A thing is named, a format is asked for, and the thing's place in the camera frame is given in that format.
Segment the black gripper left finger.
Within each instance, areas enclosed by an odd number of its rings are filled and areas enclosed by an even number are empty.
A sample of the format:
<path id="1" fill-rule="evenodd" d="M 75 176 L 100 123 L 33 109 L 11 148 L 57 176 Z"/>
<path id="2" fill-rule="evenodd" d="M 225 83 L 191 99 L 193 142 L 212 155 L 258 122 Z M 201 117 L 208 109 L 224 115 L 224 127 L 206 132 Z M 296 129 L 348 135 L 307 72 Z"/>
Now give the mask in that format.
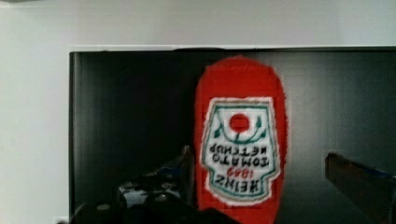
<path id="1" fill-rule="evenodd" d="M 126 208 L 142 204 L 149 195 L 171 193 L 187 204 L 192 203 L 194 186 L 194 156 L 190 146 L 181 155 L 153 172 L 133 177 L 119 186 L 119 198 Z"/>

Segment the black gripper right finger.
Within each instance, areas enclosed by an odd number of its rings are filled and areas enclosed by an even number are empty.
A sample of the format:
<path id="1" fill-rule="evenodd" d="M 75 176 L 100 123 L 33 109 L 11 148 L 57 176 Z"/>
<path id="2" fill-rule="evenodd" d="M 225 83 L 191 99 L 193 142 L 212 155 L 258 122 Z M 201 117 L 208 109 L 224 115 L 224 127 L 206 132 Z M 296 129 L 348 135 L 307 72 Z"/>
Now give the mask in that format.
<path id="1" fill-rule="evenodd" d="M 395 175 L 330 152 L 326 178 L 374 224 L 395 224 Z"/>

